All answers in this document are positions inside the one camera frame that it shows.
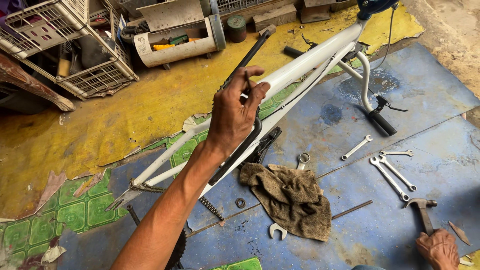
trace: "blue metal sheet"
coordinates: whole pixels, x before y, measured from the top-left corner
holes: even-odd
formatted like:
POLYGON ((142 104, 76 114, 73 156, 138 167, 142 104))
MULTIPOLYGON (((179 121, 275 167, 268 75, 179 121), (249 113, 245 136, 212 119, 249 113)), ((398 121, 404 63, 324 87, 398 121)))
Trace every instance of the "blue metal sheet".
MULTIPOLYGON (((165 149, 146 155, 135 162, 114 168, 108 184, 109 190, 113 191, 113 196, 121 195, 128 188, 130 179, 137 177, 163 152, 165 152, 165 149)), ((168 169, 170 169, 170 164, 163 164, 152 177, 168 169)), ((172 181, 173 178, 166 179, 158 186, 168 187, 172 181)), ((159 193, 143 192, 130 201, 140 220, 159 196, 159 193)), ((116 222, 94 228, 85 233, 77 234, 70 230, 64 231, 60 237, 60 246, 65 247, 67 253, 59 258, 57 269, 109 269, 135 228, 136 225, 132 217, 127 214, 116 222)))
MULTIPOLYGON (((392 106, 409 109, 382 110, 385 119, 397 128, 397 134, 387 136, 366 117, 360 84, 343 74, 316 86, 278 122, 283 132, 264 164, 296 168, 298 155, 308 152, 311 159, 305 168, 323 175, 480 105, 478 98, 419 43, 389 54, 382 68, 371 72, 370 89, 386 97, 392 106), (348 160, 340 159, 366 135, 371 135, 373 141, 348 160)), ((375 108, 375 97, 369 97, 375 108)), ((235 206, 238 197, 247 197, 248 206, 258 204, 252 193, 238 184, 238 176, 232 174, 205 197, 224 211, 224 216, 242 211, 235 206)), ((217 221, 200 203, 188 218, 194 231, 217 221)))
MULTIPOLYGON (((428 209, 434 228, 452 221, 467 234, 472 246, 457 239, 461 255, 480 248, 480 131, 455 117, 387 150, 415 151, 413 157, 387 156, 390 163, 418 187, 411 197, 436 199, 428 209)), ((343 212, 368 200, 373 203, 332 221, 328 242, 288 234, 280 241, 268 236, 273 221, 258 206, 187 240, 182 264, 185 268, 208 269, 258 256, 264 269, 351 269, 370 264, 385 269, 428 269, 415 246, 421 231, 414 209, 403 209, 395 191, 368 162, 371 154, 319 179, 332 213, 343 212)))

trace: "hammer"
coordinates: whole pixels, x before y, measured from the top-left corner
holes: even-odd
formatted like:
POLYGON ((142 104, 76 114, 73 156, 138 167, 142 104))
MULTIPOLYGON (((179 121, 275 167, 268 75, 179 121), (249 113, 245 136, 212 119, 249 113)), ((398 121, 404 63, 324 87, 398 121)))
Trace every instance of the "hammer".
POLYGON ((430 218, 428 217, 427 213, 427 206, 435 207, 437 206, 437 202, 434 200, 427 200, 427 199, 422 199, 422 198, 413 198, 410 201, 408 201, 403 208, 406 208, 410 204, 417 205, 419 211, 420 211, 420 219, 423 225, 423 230, 425 233, 430 236, 433 234, 433 226, 432 222, 430 221, 430 218))

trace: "hand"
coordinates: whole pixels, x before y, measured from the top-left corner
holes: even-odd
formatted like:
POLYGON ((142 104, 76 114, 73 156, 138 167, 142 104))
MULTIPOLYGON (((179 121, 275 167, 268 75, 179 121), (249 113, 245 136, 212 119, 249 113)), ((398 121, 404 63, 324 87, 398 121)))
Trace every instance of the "hand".
POLYGON ((433 269, 458 269, 460 260, 455 237, 445 229, 436 229, 430 237, 426 233, 420 233, 420 237, 417 238, 417 248, 433 269))
POLYGON ((205 147, 220 154, 223 161, 237 148, 252 130, 257 107, 270 89, 267 82, 256 84, 250 81, 252 90, 244 103, 240 95, 247 88, 245 70, 248 75, 260 76, 264 69, 259 66, 239 68, 230 83, 214 95, 212 121, 205 147))

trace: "white bicycle frame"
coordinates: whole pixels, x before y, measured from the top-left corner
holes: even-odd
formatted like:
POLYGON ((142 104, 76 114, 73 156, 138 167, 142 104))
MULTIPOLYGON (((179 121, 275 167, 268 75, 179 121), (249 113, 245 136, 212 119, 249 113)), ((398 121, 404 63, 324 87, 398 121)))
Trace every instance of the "white bicycle frame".
MULTIPOLYGON (((362 31, 365 28, 365 25, 368 20, 360 20, 357 18, 356 22, 351 26, 345 28, 339 33, 335 34, 331 38, 327 39, 323 43, 315 46, 311 50, 297 57, 290 63, 281 67, 280 69, 274 71, 260 82, 268 82, 270 84, 270 90, 266 93, 266 97, 262 100, 262 103, 273 97, 280 90, 284 89, 291 83, 293 83, 302 75, 306 74, 308 71, 315 68, 318 64, 322 63, 318 68, 316 68, 309 76, 306 78, 288 97, 286 100, 278 106, 277 110, 270 115, 268 118, 262 120, 262 130, 260 134, 255 138, 255 140, 250 144, 250 146, 244 151, 244 153, 238 158, 233 165, 227 170, 226 173, 222 175, 220 180, 222 180, 227 174, 229 174, 234 168, 236 168, 242 161, 244 161, 257 147, 260 142, 260 139, 266 135, 276 123, 303 97, 305 96, 310 89, 312 89, 324 76, 330 71, 335 65, 340 66, 345 72, 356 80, 361 82, 361 97, 363 106, 367 112, 371 112, 373 108, 368 102, 367 91, 368 91, 368 82, 370 74, 370 63, 368 58, 358 52, 356 54, 357 58, 360 60, 363 65, 363 76, 358 74, 353 68, 349 65, 346 65, 341 61, 341 59, 350 51, 355 49, 355 44, 357 43, 362 31)), ((145 184, 154 186, 161 181, 179 173, 183 167, 187 164, 184 162, 152 179, 147 179, 156 171, 160 166, 167 161, 181 146, 183 146, 188 140, 198 133, 207 130, 210 126, 210 120, 197 125, 196 127, 187 131, 177 142, 171 145, 160 157, 158 157, 150 166, 148 166, 145 171, 143 171, 133 182, 133 185, 141 185, 143 182, 145 184)), ((215 185, 207 184, 203 190, 203 196, 215 185)), ((116 209, 119 206, 122 206, 137 197, 141 191, 128 189, 122 195, 120 195, 105 211, 110 209, 116 209)))

